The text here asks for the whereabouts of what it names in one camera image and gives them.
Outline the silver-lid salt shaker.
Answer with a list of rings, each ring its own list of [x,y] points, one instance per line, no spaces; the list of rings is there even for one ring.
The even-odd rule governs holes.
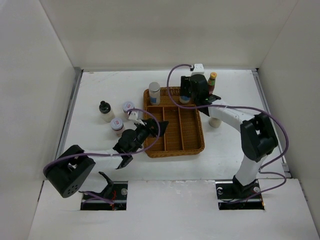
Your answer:
[[[148,86],[149,100],[151,105],[158,106],[161,101],[161,87],[158,82],[151,82]]]
[[[182,104],[188,104],[191,100],[191,93],[188,88],[180,88],[179,101]]]

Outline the red sauce bottle yellow cap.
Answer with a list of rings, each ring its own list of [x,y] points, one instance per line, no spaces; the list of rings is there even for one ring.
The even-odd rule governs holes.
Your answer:
[[[217,78],[217,73],[216,72],[211,72],[209,79],[207,80],[207,86],[208,86],[208,92],[210,94],[213,94],[214,89],[215,89],[215,84],[216,84],[216,78]]]

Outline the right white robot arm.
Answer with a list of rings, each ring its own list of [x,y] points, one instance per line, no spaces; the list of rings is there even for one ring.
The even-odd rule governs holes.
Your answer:
[[[203,74],[180,78],[180,96],[190,98],[205,115],[216,118],[240,133],[243,160],[232,179],[232,192],[237,198],[249,196],[265,158],[278,146],[278,139],[265,112],[249,114],[228,105],[221,97],[210,94]]]

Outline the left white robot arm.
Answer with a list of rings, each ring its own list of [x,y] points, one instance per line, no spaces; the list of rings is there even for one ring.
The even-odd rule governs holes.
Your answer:
[[[146,139],[162,137],[168,125],[167,120],[142,120],[135,124],[135,129],[125,130],[108,153],[86,153],[79,145],[72,145],[58,159],[46,165],[42,172],[58,193],[68,198],[80,190],[96,165],[94,157],[115,158],[119,161],[116,169],[125,168],[133,160],[133,155],[145,151],[143,143]]]

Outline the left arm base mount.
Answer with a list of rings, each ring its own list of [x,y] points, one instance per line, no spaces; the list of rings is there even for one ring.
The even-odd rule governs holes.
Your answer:
[[[101,192],[82,192],[82,211],[125,211],[127,209],[128,182],[113,181],[104,172],[98,172],[106,181]]]

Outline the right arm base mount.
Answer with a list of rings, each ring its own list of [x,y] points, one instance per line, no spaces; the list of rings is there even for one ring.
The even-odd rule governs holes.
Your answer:
[[[244,200],[251,195],[260,192],[259,182],[256,181],[249,189],[243,193],[237,193],[233,188],[231,181],[217,182],[216,194],[219,210],[264,210],[264,201],[262,195],[255,195],[252,198]]]

